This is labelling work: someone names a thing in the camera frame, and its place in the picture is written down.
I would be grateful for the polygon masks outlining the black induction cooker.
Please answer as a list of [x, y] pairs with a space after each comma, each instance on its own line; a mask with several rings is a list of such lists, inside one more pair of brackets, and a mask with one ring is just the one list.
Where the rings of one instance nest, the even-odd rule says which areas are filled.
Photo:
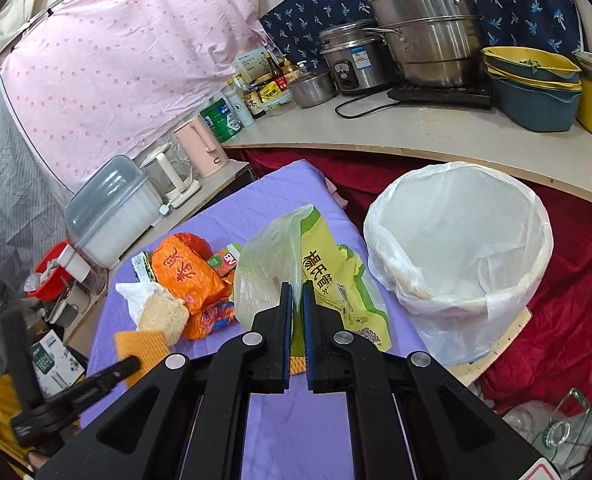
[[492, 93], [487, 88], [430, 88], [403, 84], [387, 92], [392, 101], [407, 105], [436, 105], [489, 110]]

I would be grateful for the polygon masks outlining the red basin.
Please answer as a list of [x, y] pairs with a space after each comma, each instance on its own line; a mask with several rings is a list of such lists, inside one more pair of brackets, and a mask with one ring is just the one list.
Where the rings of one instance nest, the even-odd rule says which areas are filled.
[[72, 284], [72, 276], [58, 262], [68, 247], [68, 242], [59, 242], [49, 249], [23, 284], [24, 292], [29, 297], [43, 302], [53, 302]]

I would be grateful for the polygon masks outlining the stacked teal yellow basins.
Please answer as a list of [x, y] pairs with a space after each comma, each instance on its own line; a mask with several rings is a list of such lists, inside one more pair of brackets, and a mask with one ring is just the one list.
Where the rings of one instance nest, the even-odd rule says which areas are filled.
[[566, 56], [524, 47], [486, 47], [482, 62], [502, 112], [530, 131], [570, 129], [582, 96], [581, 68]]

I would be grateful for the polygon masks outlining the green yellow plastic bag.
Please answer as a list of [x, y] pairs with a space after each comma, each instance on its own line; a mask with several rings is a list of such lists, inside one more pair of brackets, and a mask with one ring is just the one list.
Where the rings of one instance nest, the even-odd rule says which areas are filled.
[[374, 278], [358, 252], [335, 242], [311, 204], [272, 220], [244, 244], [233, 289], [239, 323], [249, 330], [257, 313], [275, 307], [284, 282], [297, 300], [303, 284], [311, 282], [317, 303], [338, 311], [345, 330], [381, 351], [391, 348], [386, 306]]

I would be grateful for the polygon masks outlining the orange tea bag wrapper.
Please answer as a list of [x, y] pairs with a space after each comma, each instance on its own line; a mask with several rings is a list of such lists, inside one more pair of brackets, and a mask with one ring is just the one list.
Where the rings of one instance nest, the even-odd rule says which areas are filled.
[[157, 282], [183, 301], [190, 315], [207, 310], [230, 297], [232, 287], [209, 266], [209, 244], [192, 233], [166, 237], [151, 254]]

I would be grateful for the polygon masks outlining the steel rice cooker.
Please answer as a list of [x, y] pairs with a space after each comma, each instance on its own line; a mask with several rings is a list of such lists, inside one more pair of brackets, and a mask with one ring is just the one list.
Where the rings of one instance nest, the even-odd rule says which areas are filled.
[[391, 87], [400, 80], [398, 65], [375, 20], [325, 29], [319, 40], [320, 56], [345, 96]]

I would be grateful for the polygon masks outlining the small steel pot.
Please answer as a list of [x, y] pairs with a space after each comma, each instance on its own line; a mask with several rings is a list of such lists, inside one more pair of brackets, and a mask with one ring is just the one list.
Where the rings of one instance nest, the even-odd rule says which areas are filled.
[[310, 108], [330, 101], [338, 94], [329, 70], [303, 74], [288, 84], [291, 98], [300, 108]]

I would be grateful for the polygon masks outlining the red cloth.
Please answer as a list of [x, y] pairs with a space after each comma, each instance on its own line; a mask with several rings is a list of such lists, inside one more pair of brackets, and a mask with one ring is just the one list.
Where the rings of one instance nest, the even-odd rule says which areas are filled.
[[[387, 185], [424, 159], [299, 148], [231, 148], [264, 177], [305, 159], [348, 200], [347, 214], [363, 226], [366, 211]], [[592, 203], [536, 184], [546, 206], [554, 248], [546, 274], [528, 304], [531, 319], [479, 378], [482, 395], [500, 411], [528, 401], [558, 403], [571, 388], [592, 404]]]

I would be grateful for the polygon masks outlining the beige loofah sponge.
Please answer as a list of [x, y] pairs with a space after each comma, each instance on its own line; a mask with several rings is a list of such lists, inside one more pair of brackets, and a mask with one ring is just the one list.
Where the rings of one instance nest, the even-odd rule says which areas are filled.
[[166, 343], [172, 347], [180, 340], [189, 320], [189, 310], [183, 302], [154, 294], [145, 302], [137, 330], [139, 332], [162, 332]]

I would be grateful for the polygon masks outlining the large steel steamer pot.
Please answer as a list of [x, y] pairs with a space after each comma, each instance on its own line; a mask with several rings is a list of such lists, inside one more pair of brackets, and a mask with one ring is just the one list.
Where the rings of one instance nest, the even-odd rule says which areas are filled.
[[482, 32], [476, 0], [367, 0], [411, 84], [464, 87], [477, 78]]

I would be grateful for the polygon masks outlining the green orange small box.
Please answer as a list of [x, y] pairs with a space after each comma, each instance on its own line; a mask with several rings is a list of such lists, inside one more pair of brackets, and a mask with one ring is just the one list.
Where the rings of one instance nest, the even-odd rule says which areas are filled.
[[235, 270], [240, 256], [241, 245], [231, 243], [213, 254], [207, 260], [207, 263], [220, 278], [224, 278], [224, 276]]

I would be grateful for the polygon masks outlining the white paper towel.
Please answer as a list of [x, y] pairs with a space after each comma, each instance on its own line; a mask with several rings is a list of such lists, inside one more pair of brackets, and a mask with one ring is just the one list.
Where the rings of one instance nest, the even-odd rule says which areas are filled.
[[114, 289], [128, 303], [128, 314], [135, 324], [139, 323], [150, 296], [159, 295], [171, 299], [169, 292], [156, 282], [117, 283]]

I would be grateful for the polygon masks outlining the orange snack wrapper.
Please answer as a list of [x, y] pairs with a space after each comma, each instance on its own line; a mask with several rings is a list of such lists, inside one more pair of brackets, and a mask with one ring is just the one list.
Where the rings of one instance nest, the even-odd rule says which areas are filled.
[[203, 312], [189, 315], [182, 337], [186, 340], [205, 339], [211, 333], [235, 321], [233, 301], [221, 301]]

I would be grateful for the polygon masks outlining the green tin can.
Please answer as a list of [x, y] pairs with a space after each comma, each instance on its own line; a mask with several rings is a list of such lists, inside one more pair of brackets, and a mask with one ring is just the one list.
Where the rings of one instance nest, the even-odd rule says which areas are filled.
[[200, 112], [200, 116], [219, 142], [226, 142], [243, 130], [237, 115], [224, 99], [218, 99]]

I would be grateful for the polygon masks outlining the white bottle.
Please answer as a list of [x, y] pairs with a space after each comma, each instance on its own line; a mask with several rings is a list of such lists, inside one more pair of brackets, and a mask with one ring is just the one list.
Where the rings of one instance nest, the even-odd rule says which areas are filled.
[[232, 105], [233, 111], [238, 117], [241, 125], [245, 128], [251, 126], [255, 122], [253, 114], [248, 110], [244, 98], [241, 96], [238, 87], [232, 79], [226, 81], [226, 86], [223, 88], [223, 94], [227, 101]]

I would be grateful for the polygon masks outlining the pink curtain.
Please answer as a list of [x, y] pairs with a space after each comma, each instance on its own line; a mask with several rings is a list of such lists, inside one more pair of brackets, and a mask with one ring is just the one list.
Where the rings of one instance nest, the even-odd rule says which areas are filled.
[[71, 191], [201, 110], [263, 46], [259, 0], [76, 0], [35, 26], [0, 76], [47, 168]]

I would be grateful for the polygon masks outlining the yellow cloth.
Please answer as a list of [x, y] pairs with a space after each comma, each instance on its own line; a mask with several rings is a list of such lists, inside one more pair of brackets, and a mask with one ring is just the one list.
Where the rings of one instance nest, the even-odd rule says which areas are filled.
[[11, 429], [11, 419], [20, 411], [20, 401], [11, 377], [0, 375], [0, 456], [17, 477], [32, 479], [34, 470], [28, 461], [30, 448], [18, 445]]

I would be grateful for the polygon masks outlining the white cup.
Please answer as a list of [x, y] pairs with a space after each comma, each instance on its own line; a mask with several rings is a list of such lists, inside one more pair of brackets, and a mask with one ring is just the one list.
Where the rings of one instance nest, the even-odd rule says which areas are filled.
[[66, 270], [79, 283], [84, 283], [92, 270], [86, 260], [70, 245], [64, 246], [57, 262], [58, 266]]

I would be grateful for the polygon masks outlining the white glass kettle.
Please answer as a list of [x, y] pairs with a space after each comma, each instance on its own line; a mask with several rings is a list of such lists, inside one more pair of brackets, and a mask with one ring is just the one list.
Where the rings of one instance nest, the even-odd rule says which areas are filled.
[[166, 203], [180, 208], [201, 188], [193, 176], [193, 170], [179, 159], [171, 143], [166, 143], [150, 151], [140, 163], [154, 186], [166, 199]]

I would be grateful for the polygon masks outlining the blue patterned cloth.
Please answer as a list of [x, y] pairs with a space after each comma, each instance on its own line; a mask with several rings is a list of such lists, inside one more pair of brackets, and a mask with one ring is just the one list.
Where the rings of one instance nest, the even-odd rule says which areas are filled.
[[[529, 47], [571, 56], [584, 46], [575, 0], [476, 0], [485, 47]], [[319, 33], [373, 18], [366, 0], [285, 0], [260, 22], [291, 62], [319, 68]]]

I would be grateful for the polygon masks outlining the pink electric kettle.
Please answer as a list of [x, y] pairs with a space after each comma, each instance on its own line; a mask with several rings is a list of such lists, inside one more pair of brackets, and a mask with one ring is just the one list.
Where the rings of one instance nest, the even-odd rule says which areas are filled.
[[200, 115], [184, 122], [174, 136], [200, 178], [213, 176], [229, 162], [222, 145]]

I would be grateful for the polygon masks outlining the dark sauce bottle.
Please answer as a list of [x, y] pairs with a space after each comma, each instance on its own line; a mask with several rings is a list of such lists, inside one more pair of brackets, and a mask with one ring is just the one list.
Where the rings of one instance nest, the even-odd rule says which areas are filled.
[[244, 91], [244, 100], [246, 106], [253, 118], [258, 119], [265, 115], [262, 100], [255, 89], [250, 88]]

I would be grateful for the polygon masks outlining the white green cardboard box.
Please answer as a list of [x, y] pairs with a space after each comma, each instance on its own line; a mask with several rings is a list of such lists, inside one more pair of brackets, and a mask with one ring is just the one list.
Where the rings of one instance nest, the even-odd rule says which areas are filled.
[[70, 388], [85, 374], [83, 365], [53, 330], [32, 344], [31, 352], [38, 384], [46, 398]]

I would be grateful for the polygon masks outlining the small orange foam net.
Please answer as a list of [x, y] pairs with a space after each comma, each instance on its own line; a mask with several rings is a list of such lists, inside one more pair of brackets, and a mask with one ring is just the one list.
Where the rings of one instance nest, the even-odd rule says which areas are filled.
[[304, 356], [291, 356], [289, 358], [290, 376], [305, 374], [307, 371], [307, 361]]

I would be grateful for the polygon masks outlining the green white milk carton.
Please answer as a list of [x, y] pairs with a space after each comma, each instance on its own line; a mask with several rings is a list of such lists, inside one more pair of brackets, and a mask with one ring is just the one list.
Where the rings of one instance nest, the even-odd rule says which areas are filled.
[[139, 252], [131, 258], [131, 266], [139, 283], [156, 283], [157, 278], [151, 267], [151, 253]]

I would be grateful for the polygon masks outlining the white lined trash bin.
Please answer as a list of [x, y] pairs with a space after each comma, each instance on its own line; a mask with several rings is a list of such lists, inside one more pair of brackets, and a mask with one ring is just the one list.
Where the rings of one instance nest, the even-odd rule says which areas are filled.
[[535, 296], [554, 247], [531, 188], [468, 162], [391, 182], [369, 206], [363, 233], [372, 275], [445, 366], [491, 351]]

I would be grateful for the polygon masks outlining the white dish rack box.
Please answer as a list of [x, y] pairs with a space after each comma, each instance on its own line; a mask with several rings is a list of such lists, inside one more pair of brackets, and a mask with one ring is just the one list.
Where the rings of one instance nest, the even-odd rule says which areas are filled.
[[131, 159], [108, 160], [64, 208], [73, 247], [95, 266], [112, 269], [159, 220], [162, 198]]

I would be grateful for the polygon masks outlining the white tea box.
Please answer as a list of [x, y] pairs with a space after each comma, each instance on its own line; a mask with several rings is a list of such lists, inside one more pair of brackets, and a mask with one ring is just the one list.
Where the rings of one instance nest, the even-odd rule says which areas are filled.
[[236, 73], [241, 75], [247, 84], [271, 72], [267, 58], [269, 54], [266, 48], [256, 48], [234, 58], [233, 66]]

